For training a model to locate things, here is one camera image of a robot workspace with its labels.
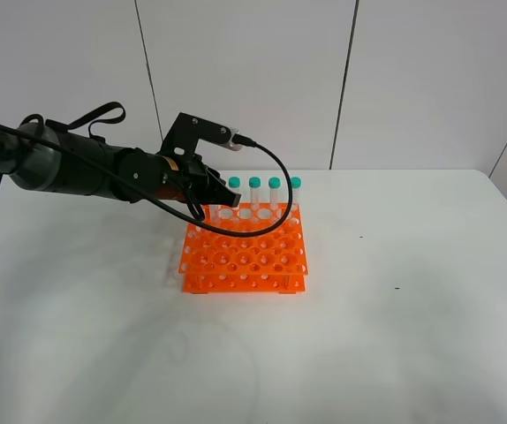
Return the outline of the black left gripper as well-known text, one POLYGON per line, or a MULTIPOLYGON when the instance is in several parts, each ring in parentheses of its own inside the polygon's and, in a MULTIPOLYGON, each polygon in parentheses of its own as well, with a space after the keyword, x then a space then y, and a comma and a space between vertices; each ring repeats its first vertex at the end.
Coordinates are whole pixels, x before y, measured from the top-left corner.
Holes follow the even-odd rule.
POLYGON ((149 154, 139 148, 114 148, 111 170, 158 200, 186 202, 191 194, 201 205, 235 208, 241 195, 230 189, 221 174, 194 155, 190 162, 172 155, 149 154))

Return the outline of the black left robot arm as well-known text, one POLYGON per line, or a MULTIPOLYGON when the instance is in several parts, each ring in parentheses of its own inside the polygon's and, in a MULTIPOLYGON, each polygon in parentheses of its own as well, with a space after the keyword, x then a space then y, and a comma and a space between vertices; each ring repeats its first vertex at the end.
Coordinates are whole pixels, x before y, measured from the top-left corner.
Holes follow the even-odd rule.
POLYGON ((0 129, 0 181, 4 175, 29 191, 97 196, 135 203, 158 200, 234 207, 239 196, 199 155, 111 146, 38 122, 19 127, 20 136, 0 129))

